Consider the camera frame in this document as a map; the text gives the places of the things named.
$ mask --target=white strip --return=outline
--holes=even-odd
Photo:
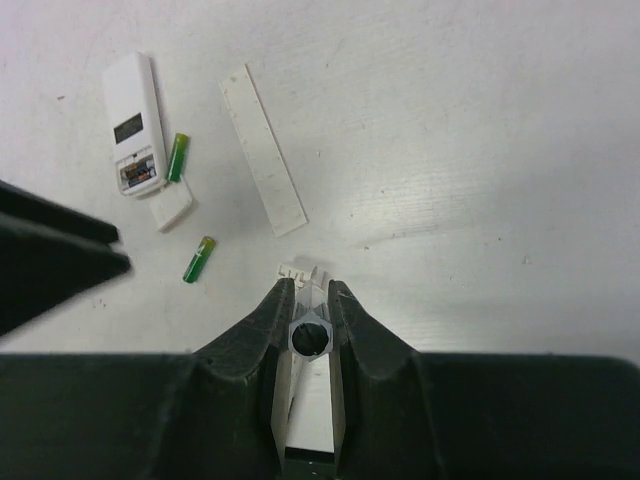
[[[307,223],[289,173],[247,68],[243,66],[220,88],[236,127],[253,179],[267,210],[273,233],[280,237]]]

